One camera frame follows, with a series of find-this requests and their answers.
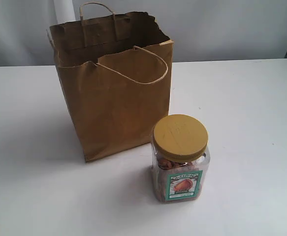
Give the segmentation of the yellow-lid plastic snack jar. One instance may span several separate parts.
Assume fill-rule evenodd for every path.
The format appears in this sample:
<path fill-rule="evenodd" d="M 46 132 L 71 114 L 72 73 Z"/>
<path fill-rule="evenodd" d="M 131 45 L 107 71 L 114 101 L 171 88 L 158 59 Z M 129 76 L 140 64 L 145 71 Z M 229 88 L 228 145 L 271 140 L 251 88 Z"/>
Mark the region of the yellow-lid plastic snack jar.
<path fill-rule="evenodd" d="M 197 119 L 168 115 L 152 131 L 152 178 L 163 203 L 197 199 L 210 163 L 208 132 Z"/>

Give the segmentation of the brown paper bag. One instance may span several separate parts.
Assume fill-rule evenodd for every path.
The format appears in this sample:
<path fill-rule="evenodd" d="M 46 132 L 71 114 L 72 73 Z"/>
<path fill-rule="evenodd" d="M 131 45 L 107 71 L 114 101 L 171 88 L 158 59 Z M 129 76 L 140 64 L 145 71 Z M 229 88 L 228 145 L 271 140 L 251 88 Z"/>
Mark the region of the brown paper bag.
<path fill-rule="evenodd" d="M 48 36 L 85 161 L 150 141 L 169 111 L 173 41 L 147 12 L 53 25 Z"/>

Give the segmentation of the white curtain backdrop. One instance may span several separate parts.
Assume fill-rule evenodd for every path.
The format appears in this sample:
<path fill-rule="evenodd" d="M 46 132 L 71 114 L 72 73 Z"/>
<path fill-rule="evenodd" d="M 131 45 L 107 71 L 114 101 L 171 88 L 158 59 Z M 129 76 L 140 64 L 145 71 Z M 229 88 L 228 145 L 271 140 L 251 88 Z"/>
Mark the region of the white curtain backdrop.
<path fill-rule="evenodd" d="M 0 0 L 0 66 L 52 65 L 50 26 L 132 11 L 156 18 L 175 62 L 287 52 L 287 0 Z"/>

